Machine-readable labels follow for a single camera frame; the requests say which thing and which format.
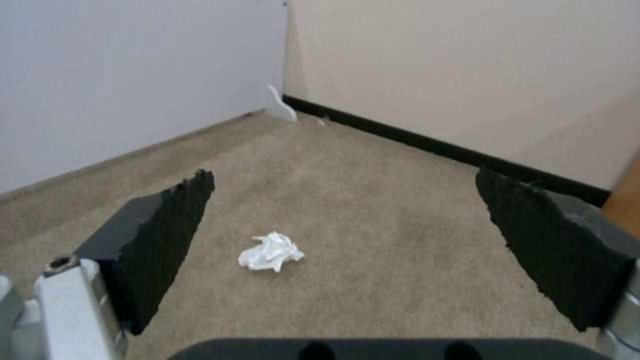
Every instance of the silver metal arm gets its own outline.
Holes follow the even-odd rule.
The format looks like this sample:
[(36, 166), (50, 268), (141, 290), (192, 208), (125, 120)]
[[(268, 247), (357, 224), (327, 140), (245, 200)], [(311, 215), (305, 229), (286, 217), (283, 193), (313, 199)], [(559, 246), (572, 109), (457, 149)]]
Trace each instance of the silver metal arm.
[(640, 360), (640, 260), (613, 316), (598, 335), (598, 348), (615, 360)]
[(96, 262), (55, 259), (36, 281), (35, 295), (22, 302), (0, 275), (0, 360), (124, 357), (127, 338)]

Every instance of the beige carpet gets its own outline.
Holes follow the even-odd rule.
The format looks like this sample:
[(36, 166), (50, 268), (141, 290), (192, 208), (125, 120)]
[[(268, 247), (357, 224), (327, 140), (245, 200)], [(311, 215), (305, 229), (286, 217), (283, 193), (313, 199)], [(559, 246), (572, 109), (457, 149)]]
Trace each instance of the beige carpet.
[[(130, 359), (225, 337), (535, 337), (591, 346), (505, 248), (476, 168), (332, 122), (258, 113), (51, 181), (0, 204), (0, 271), (23, 295), (127, 199), (198, 168), (217, 190)], [(237, 264), (280, 231), (307, 255), (282, 273)]]

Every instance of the white wall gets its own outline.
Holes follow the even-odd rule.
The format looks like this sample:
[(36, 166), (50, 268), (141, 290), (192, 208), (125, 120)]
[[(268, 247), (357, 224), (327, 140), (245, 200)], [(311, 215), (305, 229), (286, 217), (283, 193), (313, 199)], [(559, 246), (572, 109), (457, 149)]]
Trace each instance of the white wall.
[(285, 93), (611, 189), (640, 145), (638, 0), (291, 0)]
[(0, 193), (266, 105), (282, 0), (0, 2)]

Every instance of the black baseboard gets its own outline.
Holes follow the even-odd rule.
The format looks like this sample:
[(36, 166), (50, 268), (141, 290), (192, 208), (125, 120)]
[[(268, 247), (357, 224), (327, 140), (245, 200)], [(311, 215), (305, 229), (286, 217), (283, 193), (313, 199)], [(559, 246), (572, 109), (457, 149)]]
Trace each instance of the black baseboard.
[(405, 143), (437, 155), (474, 165), (486, 166), (493, 171), (518, 179), (525, 183), (531, 183), (541, 188), (578, 197), (590, 204), (602, 207), (611, 192), (567, 179), (554, 174), (549, 174), (531, 167), (519, 165), (481, 152), (465, 149), (457, 145), (436, 140), (411, 131), (398, 129), (397, 127), (381, 124), (373, 120), (365, 119), (343, 111), (327, 108), (305, 100), (285, 95), (284, 102), (297, 111), (308, 113), (317, 117), (329, 117), (331, 121), (351, 126), (355, 129), (376, 134), (384, 138)]

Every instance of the crumpled tissue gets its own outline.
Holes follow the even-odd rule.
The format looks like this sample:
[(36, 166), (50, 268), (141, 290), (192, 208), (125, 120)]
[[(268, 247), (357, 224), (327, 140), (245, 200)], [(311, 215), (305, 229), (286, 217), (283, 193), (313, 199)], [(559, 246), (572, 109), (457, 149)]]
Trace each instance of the crumpled tissue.
[(238, 258), (240, 266), (251, 270), (272, 268), (275, 272), (280, 272), (283, 263), (299, 261), (305, 256), (288, 237), (275, 231), (266, 236), (254, 236), (253, 239), (262, 244), (242, 251)]

